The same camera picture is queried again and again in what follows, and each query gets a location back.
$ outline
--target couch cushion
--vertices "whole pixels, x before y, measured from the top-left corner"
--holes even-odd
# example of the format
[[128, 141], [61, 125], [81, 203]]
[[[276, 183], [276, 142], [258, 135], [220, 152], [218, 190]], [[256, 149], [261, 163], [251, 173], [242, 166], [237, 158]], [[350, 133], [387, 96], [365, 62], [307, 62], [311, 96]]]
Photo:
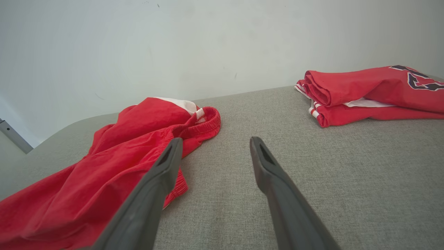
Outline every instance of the couch cushion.
[[[322, 129], [293, 87], [195, 102], [219, 135], [182, 160], [189, 185], [163, 212], [160, 250], [277, 249], [249, 139], [259, 136], [344, 250], [444, 246], [444, 122], [363, 120]], [[1, 197], [73, 164], [116, 114], [76, 122], [0, 169]]]

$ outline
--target folded red jersey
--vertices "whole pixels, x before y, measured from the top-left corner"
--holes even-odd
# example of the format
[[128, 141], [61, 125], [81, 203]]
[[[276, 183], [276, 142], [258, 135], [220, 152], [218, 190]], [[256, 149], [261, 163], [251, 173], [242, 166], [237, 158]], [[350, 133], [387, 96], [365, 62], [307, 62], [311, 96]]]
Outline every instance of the folded red jersey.
[[[0, 202], [0, 249], [90, 246], [175, 137], [185, 157], [220, 129], [218, 111], [190, 101], [147, 98], [94, 134], [88, 154]], [[188, 189], [179, 170], [164, 207]]]
[[349, 73], [307, 71], [295, 89], [312, 99], [321, 127], [366, 118], [444, 119], [444, 83], [395, 65]]

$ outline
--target metal bracket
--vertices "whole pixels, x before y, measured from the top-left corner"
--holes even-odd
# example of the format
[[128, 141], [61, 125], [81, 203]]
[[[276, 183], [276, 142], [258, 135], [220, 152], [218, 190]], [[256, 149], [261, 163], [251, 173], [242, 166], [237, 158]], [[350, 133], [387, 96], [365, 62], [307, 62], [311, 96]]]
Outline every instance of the metal bracket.
[[29, 153], [34, 148], [29, 145], [23, 137], [19, 135], [5, 120], [0, 118], [0, 131], [3, 132], [19, 149], [25, 153]]

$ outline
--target crumpled red fabric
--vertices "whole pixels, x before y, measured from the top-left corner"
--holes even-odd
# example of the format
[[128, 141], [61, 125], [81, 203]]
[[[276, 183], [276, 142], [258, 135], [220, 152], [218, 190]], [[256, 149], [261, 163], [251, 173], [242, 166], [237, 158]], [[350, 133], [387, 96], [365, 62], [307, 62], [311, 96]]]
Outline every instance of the crumpled red fabric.
[[[175, 137], [185, 157], [220, 130], [219, 112], [188, 101], [147, 98], [94, 134], [88, 154], [0, 202], [0, 249], [91, 246]], [[188, 186], [179, 170], [164, 207]]]

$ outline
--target printed number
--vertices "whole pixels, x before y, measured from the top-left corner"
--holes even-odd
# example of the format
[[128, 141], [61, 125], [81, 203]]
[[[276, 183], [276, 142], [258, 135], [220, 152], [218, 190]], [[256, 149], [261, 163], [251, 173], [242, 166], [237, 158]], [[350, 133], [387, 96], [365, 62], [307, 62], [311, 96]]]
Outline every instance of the printed number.
[[442, 82], [434, 82], [434, 83], [421, 85], [418, 78], [416, 78], [416, 77], [421, 77], [424, 79], [431, 79], [430, 77], [424, 75], [421, 72], [414, 71], [412, 69], [409, 69], [409, 68], [401, 66], [401, 65], [395, 65], [390, 68], [397, 69], [397, 70], [407, 70], [408, 71], [407, 72], [407, 82], [408, 82], [408, 85], [410, 85], [410, 87], [412, 87], [412, 89], [427, 89], [427, 90], [431, 90], [431, 91], [437, 91], [439, 89], [444, 89], [444, 83], [442, 83]]

